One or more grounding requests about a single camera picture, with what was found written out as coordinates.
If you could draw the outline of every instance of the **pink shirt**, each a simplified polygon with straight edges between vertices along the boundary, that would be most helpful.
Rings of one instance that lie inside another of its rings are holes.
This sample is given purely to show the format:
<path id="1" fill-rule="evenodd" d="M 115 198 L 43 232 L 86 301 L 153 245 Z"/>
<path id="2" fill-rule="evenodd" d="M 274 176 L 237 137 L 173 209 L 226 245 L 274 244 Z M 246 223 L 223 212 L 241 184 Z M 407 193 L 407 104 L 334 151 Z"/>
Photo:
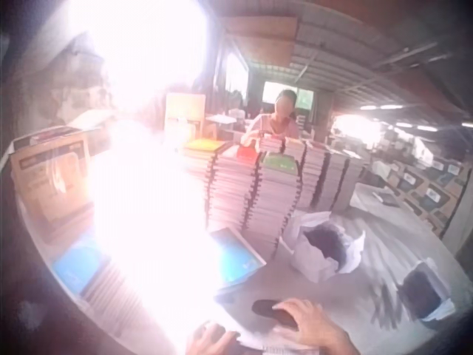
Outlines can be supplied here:
<path id="1" fill-rule="evenodd" d="M 277 135 L 273 131 L 273 127 L 271 126 L 270 121 L 271 121 L 271 114 L 262 113 L 261 115 L 257 115 L 254 118 L 254 120 L 251 122 L 250 126 L 248 127 L 247 132 L 251 132 L 256 129 L 259 129 L 259 130 L 268 131 L 268 132 L 273 133 L 274 135 Z M 283 136 L 283 137 L 299 139 L 299 128 L 297 127 L 297 123 L 292 118 L 290 118 L 289 124 L 287 125 L 284 132 L 279 133 L 278 135 Z"/>

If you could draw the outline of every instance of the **blue book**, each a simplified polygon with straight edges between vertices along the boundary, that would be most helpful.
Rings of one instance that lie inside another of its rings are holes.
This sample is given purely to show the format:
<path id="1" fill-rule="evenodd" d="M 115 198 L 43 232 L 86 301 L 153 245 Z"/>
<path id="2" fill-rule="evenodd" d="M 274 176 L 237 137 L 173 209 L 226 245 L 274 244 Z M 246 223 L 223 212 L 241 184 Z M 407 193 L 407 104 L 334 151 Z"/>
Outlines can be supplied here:
<path id="1" fill-rule="evenodd" d="M 244 282 L 266 265 L 261 256 L 237 232 L 230 228 L 210 233 L 220 247 L 220 276 L 225 287 Z"/>
<path id="2" fill-rule="evenodd" d="M 52 268 L 73 294 L 80 295 L 106 259 L 92 227 L 52 264 Z"/>

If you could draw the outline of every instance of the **table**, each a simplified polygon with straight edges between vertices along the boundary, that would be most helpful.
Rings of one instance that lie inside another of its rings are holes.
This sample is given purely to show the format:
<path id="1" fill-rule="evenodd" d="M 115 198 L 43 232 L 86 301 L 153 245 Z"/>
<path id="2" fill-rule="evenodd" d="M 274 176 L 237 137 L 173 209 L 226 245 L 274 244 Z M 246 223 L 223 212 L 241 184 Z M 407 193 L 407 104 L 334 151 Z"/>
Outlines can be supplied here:
<path id="1" fill-rule="evenodd" d="M 273 324 L 252 313 L 255 300 L 300 297 L 320 303 L 350 334 L 363 355 L 407 354 L 470 309 L 473 285 L 454 257 L 407 208 L 379 203 L 372 196 L 376 190 L 379 189 L 358 184 L 352 207 L 332 216 L 352 237 L 365 230 L 361 265 L 351 274 L 315 284 L 289 265 L 290 252 L 280 245 L 274 260 L 233 293 L 233 302 L 224 305 L 242 328 L 243 337 L 248 332 L 268 331 Z M 457 309 L 455 315 L 437 324 L 437 330 L 412 321 L 395 291 L 395 281 L 400 283 L 417 261 L 427 257 L 434 260 L 440 277 L 449 284 Z"/>

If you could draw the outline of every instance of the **ceiling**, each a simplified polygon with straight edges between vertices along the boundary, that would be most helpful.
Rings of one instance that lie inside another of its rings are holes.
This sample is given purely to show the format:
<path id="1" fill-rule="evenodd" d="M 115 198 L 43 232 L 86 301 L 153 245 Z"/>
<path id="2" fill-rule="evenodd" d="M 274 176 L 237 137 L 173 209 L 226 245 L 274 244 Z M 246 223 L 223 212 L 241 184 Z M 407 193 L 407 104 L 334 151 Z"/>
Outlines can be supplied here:
<path id="1" fill-rule="evenodd" d="M 333 91 L 339 112 L 354 113 L 364 105 L 400 104 L 403 109 L 363 113 L 383 121 L 447 126 L 446 139 L 457 138 L 465 145 L 473 141 L 470 132 L 460 125 L 462 121 L 473 121 L 473 101 L 469 99 L 473 69 L 467 41 L 471 27 L 468 12 L 456 7 L 456 1 L 208 3 L 224 24 L 227 18 L 242 16 L 297 20 L 286 65 L 254 60 L 244 53 L 251 70 L 269 80 Z M 287 38 L 281 40 L 287 44 Z"/>

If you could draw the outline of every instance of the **ceiling light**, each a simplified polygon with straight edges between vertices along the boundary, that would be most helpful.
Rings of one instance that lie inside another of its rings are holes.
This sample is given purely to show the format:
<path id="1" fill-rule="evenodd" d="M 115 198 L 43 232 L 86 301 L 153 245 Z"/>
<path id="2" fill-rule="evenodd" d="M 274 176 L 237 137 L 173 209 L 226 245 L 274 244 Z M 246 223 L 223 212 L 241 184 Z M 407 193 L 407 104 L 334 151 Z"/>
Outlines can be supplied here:
<path id="1" fill-rule="evenodd" d="M 429 131 L 429 132 L 437 132 L 438 129 L 436 129 L 435 127 L 431 127 L 431 126 L 417 126 L 417 129 L 420 129 L 421 131 Z"/>
<path id="2" fill-rule="evenodd" d="M 402 109 L 402 105 L 383 105 L 381 109 Z"/>
<path id="3" fill-rule="evenodd" d="M 406 127 L 406 128 L 411 128 L 411 127 L 412 127 L 411 124 L 405 124 L 405 123 L 403 123 L 403 122 L 397 123 L 396 126 L 398 126 L 398 127 Z"/>

